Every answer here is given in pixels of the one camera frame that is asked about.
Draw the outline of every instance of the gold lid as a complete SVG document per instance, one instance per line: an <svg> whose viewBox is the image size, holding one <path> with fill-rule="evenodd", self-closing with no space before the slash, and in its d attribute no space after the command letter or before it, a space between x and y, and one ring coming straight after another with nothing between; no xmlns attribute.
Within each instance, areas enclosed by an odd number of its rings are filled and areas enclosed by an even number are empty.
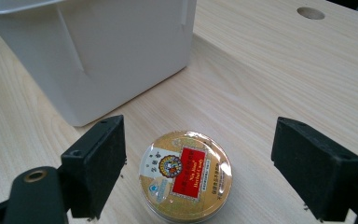
<svg viewBox="0 0 358 224"><path fill-rule="evenodd" d="M201 133L167 133L146 151L139 169L148 206L174 222L214 215L231 189L231 165L214 140Z"/></svg>

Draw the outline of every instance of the round logo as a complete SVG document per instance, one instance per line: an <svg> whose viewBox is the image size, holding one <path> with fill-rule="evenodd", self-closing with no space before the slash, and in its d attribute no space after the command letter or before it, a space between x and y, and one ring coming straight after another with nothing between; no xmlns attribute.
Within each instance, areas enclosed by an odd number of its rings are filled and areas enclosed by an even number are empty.
<svg viewBox="0 0 358 224"><path fill-rule="evenodd" d="M158 165L159 172L168 178L174 178L182 171L182 162L179 157L170 155L162 158Z"/></svg>
<svg viewBox="0 0 358 224"><path fill-rule="evenodd" d="M156 186L155 184L150 185L150 186L149 186L149 190L150 190L150 192L152 192L152 193L157 192L157 191L158 191L158 186Z"/></svg>

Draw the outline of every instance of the round tin can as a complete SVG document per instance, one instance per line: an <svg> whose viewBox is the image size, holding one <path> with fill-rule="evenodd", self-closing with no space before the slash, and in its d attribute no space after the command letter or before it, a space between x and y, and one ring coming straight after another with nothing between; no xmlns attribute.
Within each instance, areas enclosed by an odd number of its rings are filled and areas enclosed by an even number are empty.
<svg viewBox="0 0 358 224"><path fill-rule="evenodd" d="M213 216L231 189L226 153L208 136L181 131L157 139L144 154L139 179L147 205L172 222Z"/></svg>

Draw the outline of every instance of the wooden table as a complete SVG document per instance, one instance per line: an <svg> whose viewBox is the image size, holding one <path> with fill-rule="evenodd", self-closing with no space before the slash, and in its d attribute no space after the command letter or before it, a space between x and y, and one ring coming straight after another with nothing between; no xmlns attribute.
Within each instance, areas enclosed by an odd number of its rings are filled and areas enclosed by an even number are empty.
<svg viewBox="0 0 358 224"><path fill-rule="evenodd" d="M358 12L323 0L199 0L188 68L106 116L117 114L128 165L100 223L162 222L143 202L138 167L174 130L211 136L232 162L232 191L209 223L318 223L270 160L275 125L301 120L358 154ZM66 124L0 38L0 202L20 173L58 167L91 125Z"/></svg>

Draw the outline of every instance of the plastic container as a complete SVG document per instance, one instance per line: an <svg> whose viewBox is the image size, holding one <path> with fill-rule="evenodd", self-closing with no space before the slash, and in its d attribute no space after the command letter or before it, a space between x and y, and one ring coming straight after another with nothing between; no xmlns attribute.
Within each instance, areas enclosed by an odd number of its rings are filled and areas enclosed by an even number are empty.
<svg viewBox="0 0 358 224"><path fill-rule="evenodd" d="M170 222L196 223L213 216L231 189L231 165L211 138L167 133L144 154L139 180L146 204Z"/></svg>
<svg viewBox="0 0 358 224"><path fill-rule="evenodd" d="M0 0L0 36L85 125L187 65L196 0Z"/></svg>

